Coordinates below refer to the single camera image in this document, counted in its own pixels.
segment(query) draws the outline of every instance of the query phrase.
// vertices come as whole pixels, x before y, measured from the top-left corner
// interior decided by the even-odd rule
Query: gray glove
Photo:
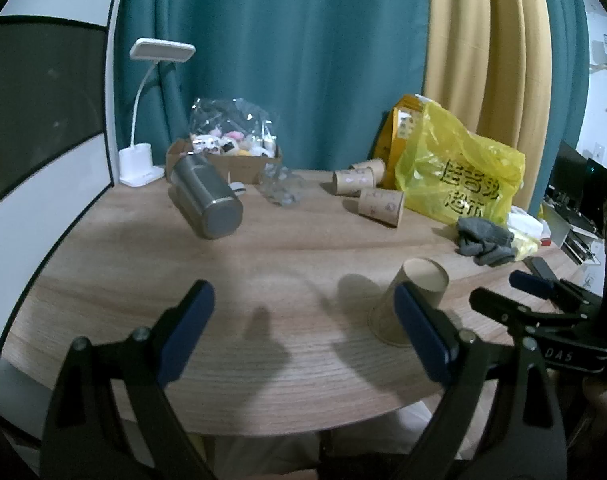
[[[459,217],[459,254],[475,256],[477,265],[495,267],[511,262],[517,251],[511,247],[515,235],[485,218]]]

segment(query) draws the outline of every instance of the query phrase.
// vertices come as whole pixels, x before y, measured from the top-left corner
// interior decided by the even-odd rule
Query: cardboard box
[[[170,173],[178,160],[185,154],[192,151],[192,142],[187,139],[175,140],[166,152],[166,180],[170,182]],[[266,156],[244,156],[244,155],[206,155],[218,173],[228,181],[230,173],[231,182],[241,182],[242,184],[258,184],[260,182],[260,173],[267,162],[281,164],[282,154],[277,146],[277,156],[267,158]]]

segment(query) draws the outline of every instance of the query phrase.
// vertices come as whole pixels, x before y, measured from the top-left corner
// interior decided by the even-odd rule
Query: black monitor
[[[599,232],[603,230],[603,203],[606,198],[607,169],[589,158],[584,177],[583,199],[579,211],[595,223]]]
[[[548,185],[554,187],[556,196],[559,193],[566,195],[571,208],[579,208],[581,204],[586,164],[585,157],[569,144],[561,142]]]

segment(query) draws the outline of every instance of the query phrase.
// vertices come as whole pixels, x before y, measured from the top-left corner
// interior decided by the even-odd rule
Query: lamp base
[[[159,168],[158,166],[153,166],[151,168],[151,171],[149,171],[148,173],[145,173],[143,175],[132,176],[129,178],[120,176],[119,182],[121,182],[121,184],[126,184],[127,186],[130,186],[130,187],[141,187],[141,186],[145,186],[146,184],[150,184],[151,182],[154,182],[155,180],[159,180],[162,176],[164,176],[164,168]]]
[[[119,150],[119,182],[130,187],[141,187],[164,176],[164,168],[152,165],[152,150],[147,142],[140,142]]]

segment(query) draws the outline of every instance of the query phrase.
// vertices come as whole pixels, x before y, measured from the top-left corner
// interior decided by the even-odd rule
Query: lamp head
[[[186,62],[195,53],[195,46],[178,41],[139,38],[130,49],[130,59]]]

